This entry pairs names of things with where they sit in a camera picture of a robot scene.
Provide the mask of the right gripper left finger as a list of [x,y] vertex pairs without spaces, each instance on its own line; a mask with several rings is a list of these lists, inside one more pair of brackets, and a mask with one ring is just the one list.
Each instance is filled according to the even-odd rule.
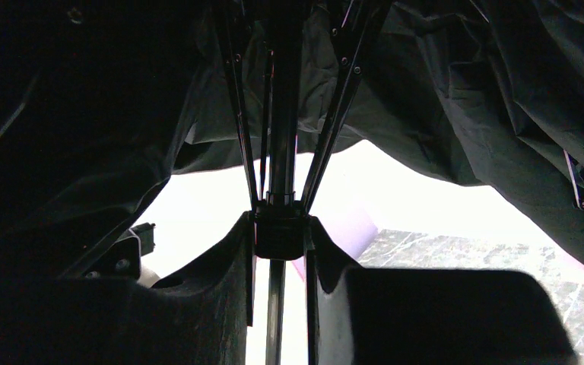
[[249,214],[198,258],[133,280],[0,281],[0,364],[243,364]]

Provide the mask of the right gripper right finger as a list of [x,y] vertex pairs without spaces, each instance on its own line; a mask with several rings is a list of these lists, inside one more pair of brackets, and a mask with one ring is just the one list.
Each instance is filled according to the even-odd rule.
[[311,364],[577,364],[550,297],[529,274],[366,268],[315,217],[306,244]]

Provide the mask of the pink and black umbrella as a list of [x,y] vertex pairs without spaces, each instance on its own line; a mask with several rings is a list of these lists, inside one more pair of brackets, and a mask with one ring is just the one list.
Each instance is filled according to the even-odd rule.
[[153,287],[248,213],[277,364],[297,225],[361,140],[584,264],[584,1],[0,1],[0,281]]

